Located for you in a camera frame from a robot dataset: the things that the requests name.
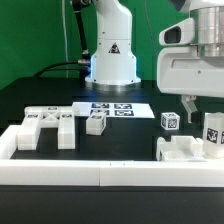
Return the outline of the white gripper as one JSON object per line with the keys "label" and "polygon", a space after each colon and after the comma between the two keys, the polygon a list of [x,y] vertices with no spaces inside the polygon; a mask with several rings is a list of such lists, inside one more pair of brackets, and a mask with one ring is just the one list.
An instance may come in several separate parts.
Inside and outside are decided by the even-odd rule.
{"label": "white gripper", "polygon": [[199,57],[195,46],[164,48],[157,60],[157,86],[162,93],[182,95],[188,122],[197,123],[195,96],[224,98],[224,57]]}

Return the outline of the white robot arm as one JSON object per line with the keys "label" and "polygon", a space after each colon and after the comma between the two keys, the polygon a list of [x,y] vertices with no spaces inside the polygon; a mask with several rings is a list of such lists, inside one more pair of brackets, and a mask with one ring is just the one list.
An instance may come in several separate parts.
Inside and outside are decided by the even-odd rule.
{"label": "white robot arm", "polygon": [[[189,17],[159,34],[164,47],[157,59],[157,86],[178,94],[194,121],[198,96],[224,98],[224,0],[167,0]],[[141,82],[131,51],[132,14],[119,0],[71,0],[81,32],[82,55],[90,61],[85,81],[104,91],[121,90]],[[94,5],[97,14],[97,50],[88,52],[81,10]]]}

